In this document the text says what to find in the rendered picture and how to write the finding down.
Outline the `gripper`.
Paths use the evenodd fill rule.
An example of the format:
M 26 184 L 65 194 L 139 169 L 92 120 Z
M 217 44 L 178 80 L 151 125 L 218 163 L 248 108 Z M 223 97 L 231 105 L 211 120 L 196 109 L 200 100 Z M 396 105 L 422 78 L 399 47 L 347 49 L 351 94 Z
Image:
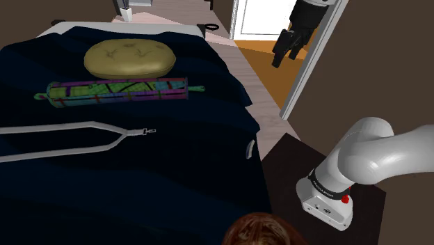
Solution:
M 291 23 L 289 31 L 286 29 L 281 31 L 272 49 L 274 53 L 273 67 L 279 68 L 282 59 L 289 50 L 290 59 L 305 59 L 307 51 L 304 50 L 304 46 L 310 41 L 313 32 L 319 26 L 329 8 L 328 4 L 319 5 L 320 2 L 322 0 L 319 0 L 319 2 L 313 0 L 296 1 L 289 18 Z

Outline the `white door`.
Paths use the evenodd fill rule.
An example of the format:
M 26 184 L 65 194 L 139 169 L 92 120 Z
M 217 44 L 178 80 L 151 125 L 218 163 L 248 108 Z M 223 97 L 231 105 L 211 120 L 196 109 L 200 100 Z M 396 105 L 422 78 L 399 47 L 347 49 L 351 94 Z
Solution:
M 288 29 L 296 0 L 234 0 L 231 40 L 277 40 Z

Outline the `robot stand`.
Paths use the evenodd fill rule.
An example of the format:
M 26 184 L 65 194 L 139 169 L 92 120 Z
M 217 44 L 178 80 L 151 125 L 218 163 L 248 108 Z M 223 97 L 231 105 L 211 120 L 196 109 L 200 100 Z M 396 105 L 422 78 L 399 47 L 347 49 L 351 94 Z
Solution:
M 302 209 L 296 183 L 325 156 L 284 134 L 262 160 L 271 208 L 290 223 L 307 245 L 378 245 L 386 193 L 374 185 L 354 184 L 353 220 L 339 231 Z

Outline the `yellow oval cushion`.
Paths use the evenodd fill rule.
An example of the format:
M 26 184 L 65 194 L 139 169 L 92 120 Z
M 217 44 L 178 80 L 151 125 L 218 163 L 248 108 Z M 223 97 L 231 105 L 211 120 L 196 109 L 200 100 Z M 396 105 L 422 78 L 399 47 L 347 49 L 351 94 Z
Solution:
M 112 39 L 93 45 L 83 64 L 102 79 L 159 78 L 169 73 L 176 56 L 169 46 L 147 39 Z

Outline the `bed with dark blue cover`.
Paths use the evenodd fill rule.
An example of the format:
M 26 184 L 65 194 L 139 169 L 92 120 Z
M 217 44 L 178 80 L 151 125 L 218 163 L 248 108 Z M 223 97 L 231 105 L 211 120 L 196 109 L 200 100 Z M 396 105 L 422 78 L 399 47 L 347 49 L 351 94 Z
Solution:
M 56 108 L 52 82 L 93 81 L 112 39 L 171 48 L 186 100 Z M 0 49 L 0 245 L 221 245 L 271 207 L 243 85 L 196 26 L 63 22 Z

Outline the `colourful patterned rolling pin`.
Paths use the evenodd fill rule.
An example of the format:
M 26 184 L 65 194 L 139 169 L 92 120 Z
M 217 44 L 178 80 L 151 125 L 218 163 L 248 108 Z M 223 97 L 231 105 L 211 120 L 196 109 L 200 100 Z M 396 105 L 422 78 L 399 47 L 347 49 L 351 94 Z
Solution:
M 35 100 L 47 100 L 56 108 L 119 102 L 186 100 L 204 86 L 189 86 L 187 78 L 124 79 L 52 82 Z

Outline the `reddish brown round thing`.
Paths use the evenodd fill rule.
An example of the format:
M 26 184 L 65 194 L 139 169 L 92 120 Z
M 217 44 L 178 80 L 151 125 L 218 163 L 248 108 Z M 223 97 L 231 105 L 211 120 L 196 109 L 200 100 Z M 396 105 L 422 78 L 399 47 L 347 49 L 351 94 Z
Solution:
M 289 223 L 274 214 L 254 212 L 236 220 L 221 245 L 309 245 Z

